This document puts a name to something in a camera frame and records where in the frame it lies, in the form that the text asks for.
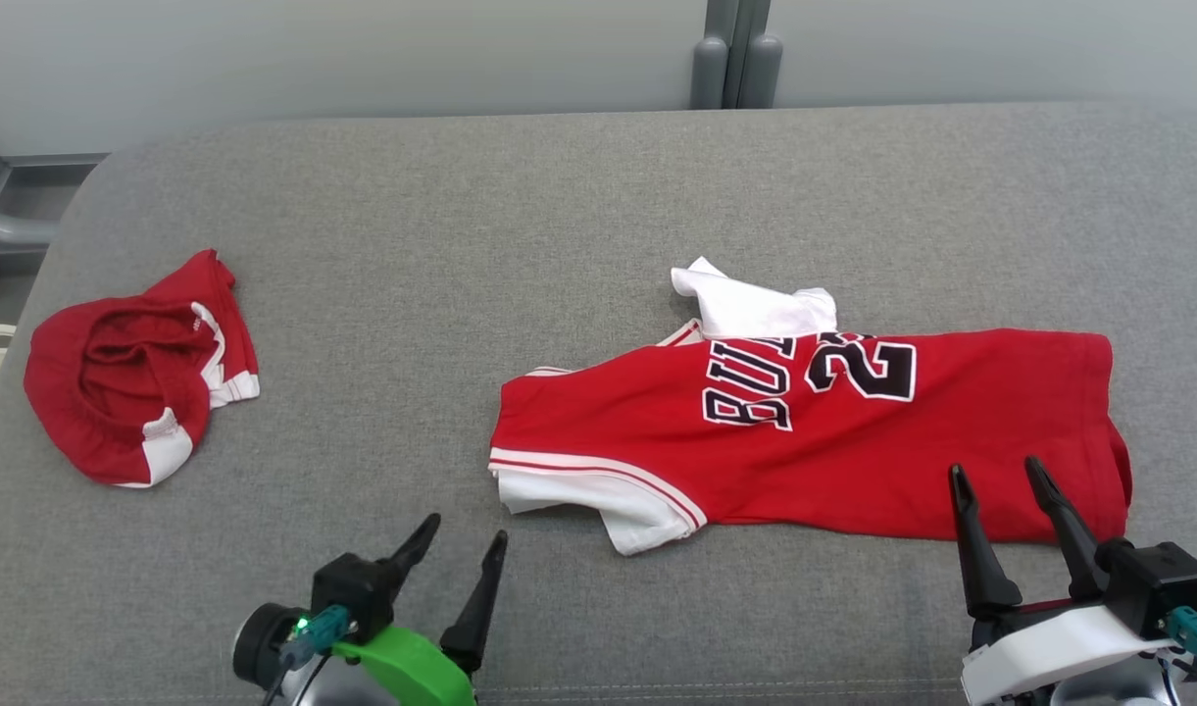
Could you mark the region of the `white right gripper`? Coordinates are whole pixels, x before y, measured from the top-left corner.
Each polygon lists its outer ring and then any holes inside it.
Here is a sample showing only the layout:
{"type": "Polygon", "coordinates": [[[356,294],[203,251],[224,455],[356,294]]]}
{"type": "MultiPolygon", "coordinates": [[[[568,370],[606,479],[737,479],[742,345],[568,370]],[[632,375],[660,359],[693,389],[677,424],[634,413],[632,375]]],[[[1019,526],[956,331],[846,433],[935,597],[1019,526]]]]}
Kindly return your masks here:
{"type": "MultiPolygon", "coordinates": [[[[1096,537],[1035,456],[1023,459],[1038,509],[1050,519],[1070,573],[1071,600],[1099,600],[1108,576],[1096,566],[1096,537]]],[[[1020,605],[980,522],[964,465],[952,465],[966,611],[973,620],[961,684],[970,705],[1175,705],[1167,637],[1140,637],[1099,603],[1069,600],[1020,605]]]]}

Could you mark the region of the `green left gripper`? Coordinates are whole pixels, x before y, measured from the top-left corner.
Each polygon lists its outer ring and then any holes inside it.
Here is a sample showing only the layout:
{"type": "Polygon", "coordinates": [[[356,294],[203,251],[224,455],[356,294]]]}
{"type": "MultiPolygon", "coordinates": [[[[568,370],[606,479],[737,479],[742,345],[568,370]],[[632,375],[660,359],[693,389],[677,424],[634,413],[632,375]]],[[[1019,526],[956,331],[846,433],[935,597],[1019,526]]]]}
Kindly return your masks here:
{"type": "MultiPolygon", "coordinates": [[[[388,594],[400,594],[411,571],[426,556],[438,528],[440,515],[429,515],[391,555],[377,560],[388,594]]],[[[470,678],[482,667],[508,542],[504,530],[492,536],[480,564],[480,578],[458,620],[442,632],[438,647],[412,629],[388,626],[365,644],[335,643],[333,655],[356,661],[373,680],[375,688],[401,705],[475,705],[470,678]]]]}

